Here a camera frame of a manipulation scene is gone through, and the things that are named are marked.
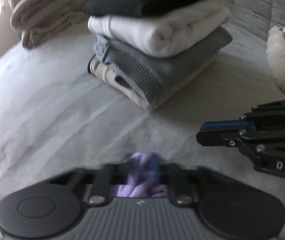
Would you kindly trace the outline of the purple t-shirt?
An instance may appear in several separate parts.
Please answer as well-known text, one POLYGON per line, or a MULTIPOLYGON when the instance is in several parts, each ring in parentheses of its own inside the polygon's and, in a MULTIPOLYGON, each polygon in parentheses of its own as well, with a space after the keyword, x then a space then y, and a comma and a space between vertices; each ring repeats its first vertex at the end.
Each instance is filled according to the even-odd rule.
POLYGON ((141 153, 129 155, 126 182, 115 185, 112 196, 118 198, 166 198, 168 187, 160 183, 160 166, 163 158, 156 153, 141 153))

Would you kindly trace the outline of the grey bed sheet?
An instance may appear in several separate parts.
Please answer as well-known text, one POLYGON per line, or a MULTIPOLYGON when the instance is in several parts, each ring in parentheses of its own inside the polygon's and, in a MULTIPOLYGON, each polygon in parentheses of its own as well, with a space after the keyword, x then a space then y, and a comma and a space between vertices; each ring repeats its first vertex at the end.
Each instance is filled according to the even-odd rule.
POLYGON ((13 47, 0 60, 0 199, 73 167, 157 152, 188 168, 211 167, 285 204, 285 179, 255 172, 234 148, 196 141, 204 122, 284 99, 268 71, 265 41, 232 24, 226 29, 232 43, 151 113, 88 74, 95 37, 85 28, 34 51, 13 47))

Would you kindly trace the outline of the grey folded sweater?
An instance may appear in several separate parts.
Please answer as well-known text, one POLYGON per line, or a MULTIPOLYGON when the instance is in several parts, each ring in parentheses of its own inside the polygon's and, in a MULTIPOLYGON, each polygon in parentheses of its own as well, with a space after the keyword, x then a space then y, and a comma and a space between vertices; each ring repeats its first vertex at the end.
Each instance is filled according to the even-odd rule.
POLYGON ((232 39, 226 29, 219 27, 190 49, 162 59, 147 56, 121 41, 97 35, 94 51, 98 61, 115 72, 121 85, 151 103, 200 70, 232 39))

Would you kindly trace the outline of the beige folded garment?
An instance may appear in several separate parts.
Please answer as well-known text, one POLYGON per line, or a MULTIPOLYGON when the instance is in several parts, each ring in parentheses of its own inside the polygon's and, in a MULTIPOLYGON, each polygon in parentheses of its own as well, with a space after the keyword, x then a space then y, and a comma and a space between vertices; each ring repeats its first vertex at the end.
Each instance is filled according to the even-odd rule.
POLYGON ((184 88, 186 85, 192 82, 198 75, 201 74, 201 72, 205 68, 207 68, 210 64, 212 64, 215 61, 217 56, 218 54, 215 54, 214 56, 210 57, 204 64, 202 64, 202 66, 200 66, 198 70, 190 74, 182 82, 178 83, 177 85, 173 86, 172 88, 164 92, 159 98, 157 98, 151 103, 148 103, 143 99, 141 99, 140 97, 138 97, 136 93, 131 88, 129 88, 129 85, 121 77, 117 76, 113 70, 109 69, 103 63, 98 61, 96 59, 96 56, 94 56, 89 62, 88 72, 89 74, 93 75, 94 77, 104 82, 106 85, 109 85, 110 87, 113 87, 114 89, 123 93, 132 102, 134 102, 142 109, 148 112, 153 112, 154 110, 159 108, 165 101, 167 101, 170 97, 176 94, 180 89, 184 88))

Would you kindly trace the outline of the white folded garment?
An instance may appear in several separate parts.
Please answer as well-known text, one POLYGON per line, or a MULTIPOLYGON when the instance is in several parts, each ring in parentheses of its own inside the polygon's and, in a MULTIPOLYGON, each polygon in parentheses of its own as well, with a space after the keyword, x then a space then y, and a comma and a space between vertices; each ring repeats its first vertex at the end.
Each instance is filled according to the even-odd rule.
POLYGON ((154 57, 175 56, 190 49, 230 17, 227 0, 202 0, 156 18, 91 16, 91 33, 119 40, 154 57))

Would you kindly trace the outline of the folded pink white quilt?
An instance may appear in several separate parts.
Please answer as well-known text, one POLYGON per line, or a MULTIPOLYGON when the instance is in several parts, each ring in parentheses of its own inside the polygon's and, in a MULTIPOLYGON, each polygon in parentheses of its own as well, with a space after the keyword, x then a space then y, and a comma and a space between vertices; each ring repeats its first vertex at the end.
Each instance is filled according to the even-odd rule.
POLYGON ((88 0, 20 0, 10 24, 21 35, 23 48, 31 50, 73 24, 87 20, 88 0))

